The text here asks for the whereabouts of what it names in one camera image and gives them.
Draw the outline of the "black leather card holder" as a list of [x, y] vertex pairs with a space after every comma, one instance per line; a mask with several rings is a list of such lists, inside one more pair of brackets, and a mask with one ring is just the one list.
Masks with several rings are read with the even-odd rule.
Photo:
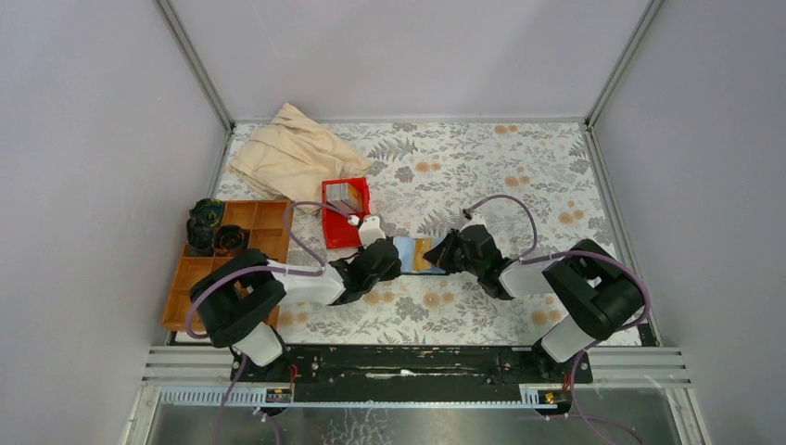
[[424, 258], [424, 254], [436, 247], [443, 237], [406, 237], [395, 236], [393, 244], [399, 252], [402, 275], [447, 275], [432, 262]]

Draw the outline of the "stack of credit cards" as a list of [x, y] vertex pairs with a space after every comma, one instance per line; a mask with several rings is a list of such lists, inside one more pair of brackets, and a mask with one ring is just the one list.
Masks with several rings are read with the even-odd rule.
[[362, 213], [362, 193], [351, 183], [327, 184], [324, 189], [325, 202], [346, 213]]

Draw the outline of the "orange credit card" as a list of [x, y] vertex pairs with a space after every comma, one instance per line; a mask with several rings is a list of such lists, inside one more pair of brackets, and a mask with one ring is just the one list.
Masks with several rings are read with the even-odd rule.
[[433, 248], [435, 239], [416, 238], [414, 244], [414, 253], [412, 257], [412, 269], [415, 273], [437, 273], [438, 269], [425, 258], [425, 254]]

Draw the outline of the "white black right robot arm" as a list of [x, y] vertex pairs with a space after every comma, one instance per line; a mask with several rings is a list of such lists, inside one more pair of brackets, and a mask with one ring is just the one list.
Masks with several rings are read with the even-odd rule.
[[445, 273], [469, 273], [492, 298], [513, 300], [553, 294], [567, 315], [535, 343], [533, 373], [553, 382], [580, 351], [641, 321], [649, 310], [644, 284], [597, 243], [584, 239], [549, 256], [502, 256], [482, 224], [452, 230], [422, 260]]

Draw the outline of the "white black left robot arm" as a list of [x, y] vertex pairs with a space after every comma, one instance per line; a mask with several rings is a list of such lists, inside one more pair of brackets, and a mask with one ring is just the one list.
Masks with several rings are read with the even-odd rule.
[[269, 259], [249, 248], [189, 289], [191, 309], [204, 326], [202, 337], [217, 349], [241, 354], [267, 381], [287, 368], [285, 342], [266, 322], [281, 303], [308, 302], [324, 306], [353, 303], [380, 282], [400, 276], [399, 251], [387, 238], [375, 240], [349, 259], [324, 266], [293, 266]]

